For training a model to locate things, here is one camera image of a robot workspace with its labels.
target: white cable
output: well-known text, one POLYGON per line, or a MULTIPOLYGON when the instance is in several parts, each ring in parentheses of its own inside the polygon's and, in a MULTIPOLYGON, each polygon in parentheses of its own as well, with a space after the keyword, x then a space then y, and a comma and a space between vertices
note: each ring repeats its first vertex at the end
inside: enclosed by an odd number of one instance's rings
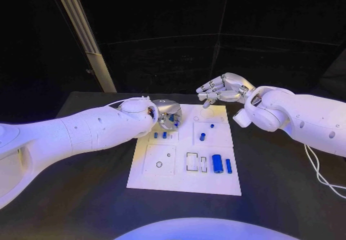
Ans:
POLYGON ((112 104, 116 104, 116 103, 119 103, 119 102, 124 102, 124 101, 127 101, 127 100, 138 100, 138 99, 147 99, 147 97, 131 97, 131 98, 128 98, 128 99, 122 99, 122 100, 119 100, 119 101, 115 101, 115 102, 106 104, 105 107, 106 107, 106 106, 111 106, 112 104))
POLYGON ((318 182, 320 182, 321 184, 327 185, 327 186, 330 187, 330 189, 333 190, 333 192, 334 192, 341 198, 346 199, 346 196, 343 196, 343 195, 336 191, 336 189, 334 189, 334 188, 346 189, 346 187, 344 187, 344 186, 333 185, 333 184, 330 184, 330 183, 327 182, 325 178, 324 178, 323 175, 320 174, 320 161, 318 161, 317 155, 315 155, 312 149, 310 148, 310 146, 307 146, 305 144, 304 144, 304 152, 305 152, 305 155, 307 155, 308 160, 310 160, 310 162, 311 162, 311 166, 312 166, 312 168, 314 168, 314 170, 315 170, 315 177, 317 177, 318 182), (315 158, 317 164, 314 164, 314 162, 312 162, 312 159, 311 159, 310 154, 308 154, 308 150, 311 151, 311 154, 312 154, 312 156, 314 156, 314 158, 315 158))

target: black table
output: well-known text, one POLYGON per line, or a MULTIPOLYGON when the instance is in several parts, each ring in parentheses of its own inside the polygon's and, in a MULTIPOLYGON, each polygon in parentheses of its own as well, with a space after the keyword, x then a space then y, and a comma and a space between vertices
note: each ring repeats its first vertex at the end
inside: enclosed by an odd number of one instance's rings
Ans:
MULTIPOLYGON (((194 95, 150 94, 180 104, 200 104, 194 95)), ((73 92, 59 111, 65 117, 125 93, 73 92)), ((226 105, 242 196, 127 189, 137 140, 75 155, 39 174, 0 210, 0 239, 105 239, 174 218, 220 218, 269 228, 300 239, 346 239, 346 200, 315 179, 301 143, 278 130, 240 128, 226 105)), ((346 185, 346 162, 315 151, 321 174, 346 185)))

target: robotic hand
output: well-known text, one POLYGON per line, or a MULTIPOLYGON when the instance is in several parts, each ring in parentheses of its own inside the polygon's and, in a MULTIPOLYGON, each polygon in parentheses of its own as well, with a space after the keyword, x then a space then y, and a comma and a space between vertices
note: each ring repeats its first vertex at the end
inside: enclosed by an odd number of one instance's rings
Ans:
POLYGON ((174 130, 180 120, 178 103, 134 97, 63 118, 0 124, 0 209, 56 161, 142 137, 157 122, 164 129, 174 130))
POLYGON ((272 86, 255 88, 243 77, 225 73, 196 89, 203 108, 219 99, 239 102, 243 108, 232 119, 245 128, 282 129, 312 148, 346 157, 346 103, 312 95, 298 95, 272 86))

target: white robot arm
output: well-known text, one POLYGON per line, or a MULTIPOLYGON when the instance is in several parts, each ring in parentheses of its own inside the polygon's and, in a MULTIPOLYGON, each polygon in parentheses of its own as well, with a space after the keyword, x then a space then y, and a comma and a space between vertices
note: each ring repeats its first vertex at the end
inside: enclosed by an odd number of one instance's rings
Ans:
POLYGON ((242 128, 253 123, 262 130, 282 129, 289 137, 312 148, 346 157, 346 103, 287 89, 255 88, 243 77, 225 73, 196 89, 203 107, 219 99, 239 102, 233 115, 242 128))
POLYGON ((114 102, 53 120, 0 124, 0 209, 56 161, 144 136, 157 122, 164 129, 178 127, 174 101, 135 97, 118 102, 118 108, 114 102))

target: white board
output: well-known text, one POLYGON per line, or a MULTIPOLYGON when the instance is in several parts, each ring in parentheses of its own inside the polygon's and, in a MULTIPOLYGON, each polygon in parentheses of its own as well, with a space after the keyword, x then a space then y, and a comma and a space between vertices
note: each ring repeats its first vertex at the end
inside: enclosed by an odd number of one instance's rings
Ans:
POLYGON ((167 131, 163 138, 164 130, 155 125, 137 140, 127 188, 240 196, 226 107, 212 105, 203 109, 201 105, 190 104, 180 104, 180 107, 178 131, 167 131), (204 141, 200 141, 200 133, 204 133, 204 141), (223 173, 213 172, 212 156, 216 154, 223 173), (226 159, 232 174, 227 174, 226 159))

